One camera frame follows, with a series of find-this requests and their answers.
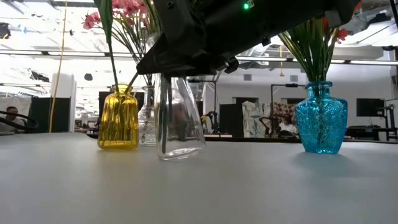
desk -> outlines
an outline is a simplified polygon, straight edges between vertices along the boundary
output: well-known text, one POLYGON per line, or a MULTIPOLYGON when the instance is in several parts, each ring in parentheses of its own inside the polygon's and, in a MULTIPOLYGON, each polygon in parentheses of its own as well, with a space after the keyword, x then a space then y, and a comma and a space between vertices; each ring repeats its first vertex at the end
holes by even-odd
POLYGON ((0 223, 398 223, 398 148, 208 142, 183 161, 82 134, 0 136, 0 223))

computer screen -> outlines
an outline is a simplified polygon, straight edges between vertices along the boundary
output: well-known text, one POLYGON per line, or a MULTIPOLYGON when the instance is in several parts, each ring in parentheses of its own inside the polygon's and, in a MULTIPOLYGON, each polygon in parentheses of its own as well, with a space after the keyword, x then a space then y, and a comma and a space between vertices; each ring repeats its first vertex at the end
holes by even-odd
POLYGON ((384 99, 356 99, 356 115, 365 117, 383 117, 384 99))

robotic arm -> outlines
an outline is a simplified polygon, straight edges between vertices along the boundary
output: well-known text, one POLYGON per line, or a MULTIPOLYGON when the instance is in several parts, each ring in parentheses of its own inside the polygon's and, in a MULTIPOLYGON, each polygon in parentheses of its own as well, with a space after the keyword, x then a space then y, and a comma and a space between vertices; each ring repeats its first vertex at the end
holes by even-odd
POLYGON ((359 0, 153 0, 163 33, 138 74, 209 75, 238 68, 235 55, 313 17, 337 27, 359 0))

glass vase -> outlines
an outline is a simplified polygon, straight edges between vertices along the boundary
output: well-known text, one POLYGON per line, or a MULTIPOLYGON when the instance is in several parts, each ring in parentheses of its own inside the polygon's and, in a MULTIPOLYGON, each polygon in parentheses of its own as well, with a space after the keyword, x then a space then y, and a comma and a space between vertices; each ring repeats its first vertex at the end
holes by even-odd
POLYGON ((336 154, 347 128, 346 100, 330 96, 332 82, 305 86, 308 98, 296 106, 297 128, 307 152, 336 154))
POLYGON ((107 151, 129 151, 138 147, 137 100, 119 85, 119 93, 106 97, 98 134, 98 147, 107 151))
POLYGON ((154 87, 144 86, 144 105, 138 112, 139 144, 140 146, 156 146, 154 87))
POLYGON ((155 81, 156 149, 161 159, 183 159, 205 148, 191 89, 184 78, 159 74, 155 81))

yellow glass vase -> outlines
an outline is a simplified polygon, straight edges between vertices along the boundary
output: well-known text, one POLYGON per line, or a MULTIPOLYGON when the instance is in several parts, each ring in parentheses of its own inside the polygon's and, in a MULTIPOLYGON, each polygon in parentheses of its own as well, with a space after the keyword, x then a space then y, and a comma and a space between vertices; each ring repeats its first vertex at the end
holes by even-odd
POLYGON ((139 145, 137 99, 126 90, 127 85, 118 85, 105 99, 99 128, 98 146, 107 151, 130 151, 139 145))

